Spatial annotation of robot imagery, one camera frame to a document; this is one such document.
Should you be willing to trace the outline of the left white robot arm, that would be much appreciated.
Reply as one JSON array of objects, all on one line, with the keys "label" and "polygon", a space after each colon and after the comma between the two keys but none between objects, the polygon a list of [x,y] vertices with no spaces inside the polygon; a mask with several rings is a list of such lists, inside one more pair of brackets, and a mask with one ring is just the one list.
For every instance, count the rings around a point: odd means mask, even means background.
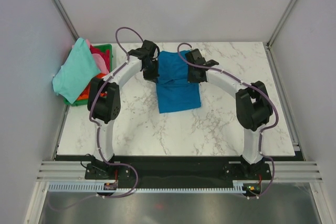
[{"label": "left white robot arm", "polygon": [[158,45],[144,40],[142,46],[127,52],[127,60],[103,78],[92,78],[88,100],[89,120],[95,124],[96,147],[94,157],[101,162],[97,173],[111,178],[115,173],[112,162],[113,125],[121,111],[120,91],[137,73],[142,72],[146,81],[156,83],[159,77]]}]

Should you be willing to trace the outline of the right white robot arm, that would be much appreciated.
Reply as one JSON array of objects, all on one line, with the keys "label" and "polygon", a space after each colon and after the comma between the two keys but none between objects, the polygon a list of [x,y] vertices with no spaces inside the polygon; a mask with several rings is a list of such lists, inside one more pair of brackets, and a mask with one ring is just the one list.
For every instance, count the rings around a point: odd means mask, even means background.
[{"label": "right white robot arm", "polygon": [[273,114],[265,84],[261,81],[243,84],[234,75],[216,68],[217,61],[205,60],[198,49],[187,52],[185,57],[188,64],[188,82],[211,83],[235,99],[236,117],[244,128],[242,157],[246,162],[241,164],[240,172],[245,178],[254,178],[259,173],[257,163],[263,158],[259,150],[257,132],[268,124]]}]

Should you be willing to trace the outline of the teal t shirt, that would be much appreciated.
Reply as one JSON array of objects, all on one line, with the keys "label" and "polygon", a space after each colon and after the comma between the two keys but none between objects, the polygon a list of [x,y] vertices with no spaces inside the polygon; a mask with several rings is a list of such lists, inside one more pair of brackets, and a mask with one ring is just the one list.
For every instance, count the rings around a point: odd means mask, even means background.
[{"label": "teal t shirt", "polygon": [[87,42],[78,38],[67,60],[54,76],[52,87],[57,95],[63,96],[73,104],[90,80],[100,73]]}]

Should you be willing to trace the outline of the green plastic bin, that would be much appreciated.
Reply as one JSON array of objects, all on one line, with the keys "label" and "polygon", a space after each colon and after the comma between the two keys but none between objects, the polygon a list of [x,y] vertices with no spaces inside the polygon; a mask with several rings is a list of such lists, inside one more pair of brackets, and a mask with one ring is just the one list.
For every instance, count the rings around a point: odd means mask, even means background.
[{"label": "green plastic bin", "polygon": [[[110,57],[110,71],[112,71],[112,67],[113,67],[112,61],[113,61],[113,52],[111,53],[111,57]],[[69,106],[82,106],[82,105],[87,105],[88,100],[81,100],[81,101],[75,101],[74,103],[70,103],[66,98],[63,98],[63,102],[65,105],[69,105]]]}]

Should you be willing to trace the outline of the blue t shirt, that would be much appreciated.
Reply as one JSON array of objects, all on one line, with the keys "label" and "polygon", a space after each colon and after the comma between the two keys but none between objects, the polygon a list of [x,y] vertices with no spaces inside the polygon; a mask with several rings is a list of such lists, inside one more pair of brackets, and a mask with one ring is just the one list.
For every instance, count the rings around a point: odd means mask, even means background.
[{"label": "blue t shirt", "polygon": [[187,80],[186,53],[187,50],[180,53],[160,52],[156,95],[161,114],[198,109],[202,105],[199,84]]}]

